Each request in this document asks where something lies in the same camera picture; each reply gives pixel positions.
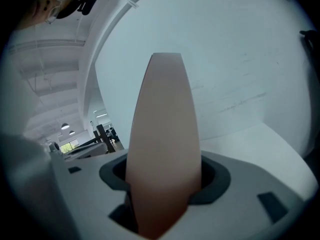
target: black rectangular patch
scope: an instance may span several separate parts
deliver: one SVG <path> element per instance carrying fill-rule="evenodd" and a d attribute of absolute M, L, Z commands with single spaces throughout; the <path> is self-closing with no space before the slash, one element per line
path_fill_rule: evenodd
<path fill-rule="evenodd" d="M 68 168 L 68 170 L 69 170 L 69 173 L 71 174 L 81 171 L 81 169 L 77 166 Z"/>
<path fill-rule="evenodd" d="M 257 197 L 273 223 L 276 223 L 288 213 L 287 208 L 280 202 L 274 193 L 267 192 L 258 194 Z"/>

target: tapered beige panel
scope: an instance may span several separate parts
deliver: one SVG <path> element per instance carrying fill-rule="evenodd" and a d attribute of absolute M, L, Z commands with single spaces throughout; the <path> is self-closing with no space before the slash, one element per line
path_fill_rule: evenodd
<path fill-rule="evenodd" d="M 201 189 L 196 113 L 179 53 L 154 53 L 135 108 L 126 164 L 139 234 L 156 239 Z"/>

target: ceiling light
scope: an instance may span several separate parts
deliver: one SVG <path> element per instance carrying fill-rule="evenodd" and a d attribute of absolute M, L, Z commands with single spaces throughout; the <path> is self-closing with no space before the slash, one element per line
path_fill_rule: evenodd
<path fill-rule="evenodd" d="M 64 122 L 64 123 L 61 125 L 61 130 L 68 129 L 69 127 L 70 127 L 70 125 Z"/>
<path fill-rule="evenodd" d="M 96 116 L 96 118 L 103 117 L 103 116 L 105 116 L 105 115 L 107 115 L 107 113 L 98 115 L 98 116 Z"/>

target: mouth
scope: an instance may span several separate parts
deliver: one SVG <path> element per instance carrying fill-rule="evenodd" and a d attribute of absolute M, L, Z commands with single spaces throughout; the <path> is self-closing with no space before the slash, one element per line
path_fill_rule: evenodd
<path fill-rule="evenodd" d="M 35 18 L 39 14 L 39 11 L 40 11 L 40 3 L 39 1 L 36 1 L 34 5 L 34 12 L 33 12 L 32 18 Z"/>

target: black post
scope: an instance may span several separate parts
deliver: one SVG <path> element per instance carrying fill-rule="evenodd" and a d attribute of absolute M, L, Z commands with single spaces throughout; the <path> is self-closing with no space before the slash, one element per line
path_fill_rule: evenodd
<path fill-rule="evenodd" d="M 97 132 L 96 130 L 93 131 L 93 134 L 94 134 L 94 136 L 95 136 L 96 138 L 99 138 L 99 137 L 100 137 L 99 134 L 98 134 L 98 132 Z"/>
<path fill-rule="evenodd" d="M 109 153 L 116 152 L 115 149 L 114 149 L 114 146 L 112 146 L 112 144 L 110 143 L 109 138 L 108 138 L 108 136 L 107 136 L 107 134 L 105 132 L 105 129 L 102 126 L 102 124 L 97 125 L 96 129 L 99 131 L 101 139 L 105 142 Z"/>

